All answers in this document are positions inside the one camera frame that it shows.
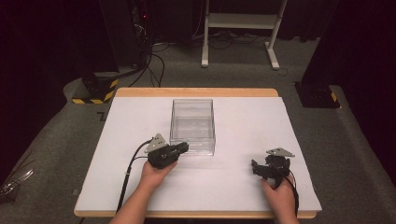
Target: human hand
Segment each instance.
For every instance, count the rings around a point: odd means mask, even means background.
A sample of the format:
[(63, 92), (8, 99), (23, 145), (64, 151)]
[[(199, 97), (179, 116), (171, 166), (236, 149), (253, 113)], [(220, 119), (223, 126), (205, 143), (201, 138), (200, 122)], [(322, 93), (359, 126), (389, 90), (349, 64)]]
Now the human hand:
[(157, 169), (151, 166), (151, 164), (146, 161), (143, 165), (142, 175), (140, 177), (140, 182), (138, 187), (143, 188), (149, 192), (153, 192), (158, 188), (165, 177), (171, 172), (173, 168), (177, 165), (177, 161), (164, 167), (163, 169)]
[(265, 197), (276, 214), (279, 223), (298, 223), (295, 216), (294, 194), (290, 183), (286, 179), (282, 179), (279, 187), (273, 189), (266, 179), (262, 179), (262, 189)]

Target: gray carpet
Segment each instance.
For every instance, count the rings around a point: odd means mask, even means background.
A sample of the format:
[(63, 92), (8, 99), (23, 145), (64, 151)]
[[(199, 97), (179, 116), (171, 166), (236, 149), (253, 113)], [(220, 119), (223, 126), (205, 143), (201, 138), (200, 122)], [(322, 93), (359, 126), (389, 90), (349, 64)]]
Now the gray carpet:
[[(342, 106), (340, 109), (303, 108), (300, 103), (293, 82), (301, 80), (317, 43), (277, 40), (275, 51), (282, 67), (278, 71), (271, 68), (262, 42), (234, 43), (227, 49), (210, 48), (207, 68), (201, 67), (202, 48), (159, 45), (154, 51), (165, 62), (163, 87), (246, 87), (278, 91), (323, 207), (317, 217), (301, 220), (301, 223), (396, 223), (396, 190), (361, 133), (342, 89), (331, 86)], [(226, 45), (216, 40), (210, 44), (216, 48)], [(150, 68), (159, 77), (162, 64), (158, 59), (153, 57)], [(130, 85), (136, 78), (137, 75), (121, 78), (118, 88)], [(106, 113), (111, 102), (72, 104), (70, 99), (79, 82), (75, 80), (64, 87), (68, 103), (21, 158), (21, 169), (14, 176), (32, 168), (35, 172), (22, 183), (15, 203), (0, 204), (0, 223), (80, 222), (73, 210), (105, 124), (98, 112)], [(149, 72), (135, 86), (150, 87)], [(109, 218), (89, 217), (83, 223), (108, 221)], [(194, 220), (148, 220), (148, 223), (192, 222)]]

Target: white tabletop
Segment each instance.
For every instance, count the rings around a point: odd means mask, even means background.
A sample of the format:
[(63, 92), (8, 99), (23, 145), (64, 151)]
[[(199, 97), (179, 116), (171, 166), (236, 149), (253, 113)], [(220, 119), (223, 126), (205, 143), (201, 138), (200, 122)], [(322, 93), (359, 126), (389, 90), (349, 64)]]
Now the white tabletop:
[[(169, 141), (174, 99), (213, 100), (214, 156), (182, 155), (152, 196), (149, 217), (271, 217), (251, 160), (264, 165), (266, 150), (283, 147), (295, 155), (290, 169), (300, 194), (299, 217), (321, 211), (304, 155), (280, 97), (115, 97), (78, 197), (80, 217), (115, 215), (124, 174), (135, 150), (160, 133)], [(144, 149), (138, 156), (145, 156)], [(132, 167), (124, 200), (135, 189), (146, 159)]]

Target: white metal stand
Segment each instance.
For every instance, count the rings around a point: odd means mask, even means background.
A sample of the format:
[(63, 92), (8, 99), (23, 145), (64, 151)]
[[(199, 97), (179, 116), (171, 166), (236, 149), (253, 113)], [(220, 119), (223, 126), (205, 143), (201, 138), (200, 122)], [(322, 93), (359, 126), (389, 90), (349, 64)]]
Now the white metal stand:
[(205, 10), (205, 33), (202, 51), (202, 67), (209, 66), (209, 50), (207, 45), (209, 27), (219, 28), (245, 28), (245, 29), (266, 29), (273, 30), (269, 42), (265, 42), (265, 48), (275, 70), (279, 69), (274, 53), (274, 43), (276, 35), (282, 22), (288, 0), (281, 0), (280, 9), (276, 15), (256, 15), (256, 14), (232, 14), (232, 13), (209, 13), (209, 0), (206, 0)]

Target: clear plastic box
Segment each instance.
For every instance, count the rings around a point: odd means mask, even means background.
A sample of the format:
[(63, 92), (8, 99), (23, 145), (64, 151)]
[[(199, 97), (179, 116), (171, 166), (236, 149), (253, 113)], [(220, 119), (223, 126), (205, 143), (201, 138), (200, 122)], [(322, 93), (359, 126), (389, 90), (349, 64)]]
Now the clear plastic box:
[(187, 142), (187, 155), (214, 155), (216, 136), (213, 100), (174, 100), (169, 142), (171, 145)]

